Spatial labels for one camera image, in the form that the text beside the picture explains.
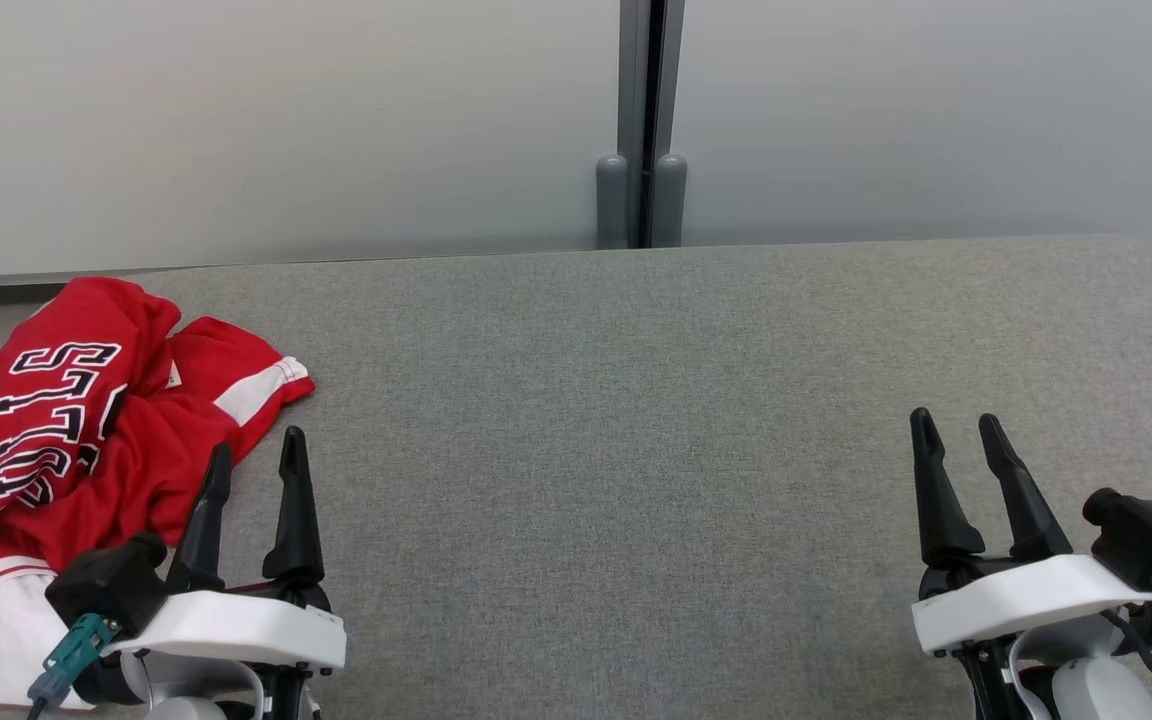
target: gray fabric surface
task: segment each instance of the gray fabric surface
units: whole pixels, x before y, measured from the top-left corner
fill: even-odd
[[[259,578],[306,431],[348,669],[329,720],[970,717],[919,652],[908,416],[991,550],[1000,416],[1075,547],[1152,497],[1152,240],[727,247],[137,278],[310,367],[238,467]],[[0,717],[17,717],[17,711]]]

